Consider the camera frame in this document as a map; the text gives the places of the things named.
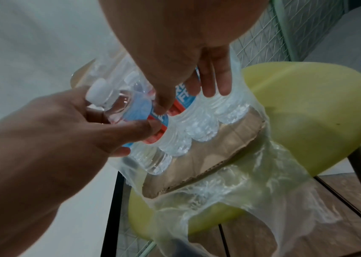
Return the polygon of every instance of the hand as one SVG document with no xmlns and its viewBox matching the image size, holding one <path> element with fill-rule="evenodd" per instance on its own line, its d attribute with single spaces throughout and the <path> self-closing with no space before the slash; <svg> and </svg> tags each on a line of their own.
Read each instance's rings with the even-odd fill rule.
<svg viewBox="0 0 361 257">
<path fill-rule="evenodd" d="M 107 21 L 155 87 L 155 112 L 173 104 L 174 87 L 191 95 L 231 91 L 229 44 L 259 18 L 269 0 L 99 0 Z M 198 67 L 198 80 L 195 68 Z"/>
<path fill-rule="evenodd" d="M 86 107 L 88 88 L 41 97 L 0 120 L 0 252 L 24 251 L 123 144 L 156 133 L 158 121 L 112 125 Z"/>
</svg>

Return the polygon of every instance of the white wall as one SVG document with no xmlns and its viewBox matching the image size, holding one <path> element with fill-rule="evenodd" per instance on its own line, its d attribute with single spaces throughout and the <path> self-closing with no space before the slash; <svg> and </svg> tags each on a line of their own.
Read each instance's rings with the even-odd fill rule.
<svg viewBox="0 0 361 257">
<path fill-rule="evenodd" d="M 97 0 L 0 0 L 0 118 L 69 89 L 70 75 L 96 56 L 108 33 Z M 99 256 L 116 175 L 105 167 L 23 256 Z"/>
</svg>

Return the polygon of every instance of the bottle cap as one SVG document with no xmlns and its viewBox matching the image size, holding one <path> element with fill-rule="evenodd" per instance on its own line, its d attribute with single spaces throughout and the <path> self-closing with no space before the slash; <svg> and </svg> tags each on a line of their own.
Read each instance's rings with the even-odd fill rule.
<svg viewBox="0 0 361 257">
<path fill-rule="evenodd" d="M 110 96 L 111 88 L 108 87 L 104 78 L 97 79 L 89 88 L 86 94 L 86 100 L 95 106 L 103 106 Z"/>
</svg>

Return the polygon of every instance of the plastic bag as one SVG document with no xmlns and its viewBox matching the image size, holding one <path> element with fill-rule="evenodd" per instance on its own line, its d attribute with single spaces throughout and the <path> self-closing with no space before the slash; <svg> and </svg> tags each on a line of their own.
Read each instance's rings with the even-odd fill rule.
<svg viewBox="0 0 361 257">
<path fill-rule="evenodd" d="M 144 201 L 155 210 L 150 235 L 161 252 L 169 256 L 212 256 L 201 245 L 187 239 L 188 222 L 216 203 L 241 208 L 262 220 L 278 244 L 273 256 L 283 256 L 296 240 L 310 233 L 316 222 L 340 219 L 319 198 L 314 180 L 290 152 L 272 141 L 265 109 L 241 76 L 240 61 L 231 51 L 233 87 L 244 85 L 246 98 L 266 120 L 265 129 L 232 163 L 191 185 Z M 130 158 L 109 162 L 142 196 L 146 172 Z"/>
</svg>

